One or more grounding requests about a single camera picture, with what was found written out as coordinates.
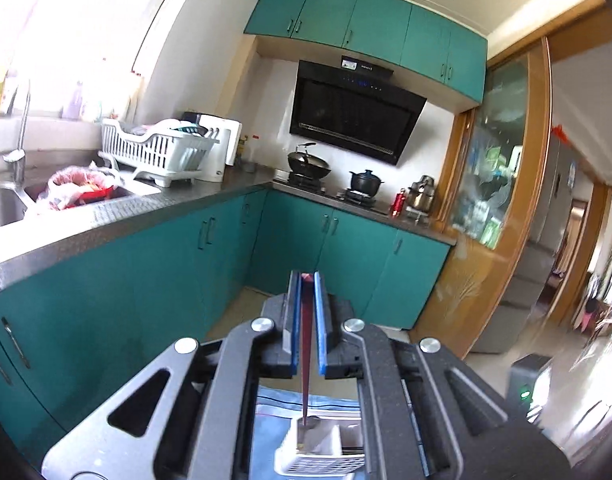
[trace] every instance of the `sticker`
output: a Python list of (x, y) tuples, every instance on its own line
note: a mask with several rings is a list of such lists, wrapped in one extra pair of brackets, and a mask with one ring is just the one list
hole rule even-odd
[(573, 189), (573, 186), (575, 185), (575, 172), (576, 172), (576, 165), (574, 162), (570, 163), (570, 168), (568, 168), (568, 188), (569, 189)]

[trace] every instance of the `black pot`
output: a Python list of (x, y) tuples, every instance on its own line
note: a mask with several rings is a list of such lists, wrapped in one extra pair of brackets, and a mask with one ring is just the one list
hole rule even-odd
[(308, 153), (308, 146), (314, 145), (314, 142), (299, 144), (294, 152), (288, 154), (288, 165), (294, 173), (319, 180), (330, 173), (330, 167), (323, 158)]
[(352, 171), (350, 173), (353, 175), (350, 179), (350, 189), (368, 196), (377, 194), (382, 181), (378, 176), (372, 174), (371, 170), (366, 170), (363, 173), (353, 173)]

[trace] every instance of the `glass door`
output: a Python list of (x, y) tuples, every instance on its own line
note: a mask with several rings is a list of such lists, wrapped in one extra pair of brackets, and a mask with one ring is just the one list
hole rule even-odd
[(522, 159), (528, 105), (528, 58), (486, 74), (464, 172), (449, 222), (494, 249), (506, 220)]

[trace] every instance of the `white appliance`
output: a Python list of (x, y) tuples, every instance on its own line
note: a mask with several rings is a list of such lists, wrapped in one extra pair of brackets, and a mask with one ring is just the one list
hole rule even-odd
[(206, 182), (221, 182), (224, 180), (225, 165), (232, 166), (235, 163), (237, 145), (240, 142), (241, 123), (202, 114), (199, 118), (199, 125), (208, 129), (206, 137), (219, 141), (212, 147), (207, 160), (202, 165), (199, 179)]

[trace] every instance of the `white basket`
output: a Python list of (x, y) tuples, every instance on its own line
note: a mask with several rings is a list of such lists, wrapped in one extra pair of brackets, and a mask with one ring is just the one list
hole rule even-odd
[(99, 156), (135, 168), (133, 178), (152, 178), (161, 187), (170, 186), (172, 180), (199, 178), (202, 163), (217, 139), (162, 128), (152, 128), (143, 136), (122, 131), (118, 121), (102, 121), (102, 150)]
[(343, 454), (344, 443), (362, 446), (361, 419), (322, 418), (314, 434), (306, 438), (304, 449), (298, 449), (297, 424), (291, 427), (275, 451), (275, 472), (285, 476), (345, 476), (364, 466), (363, 453)]

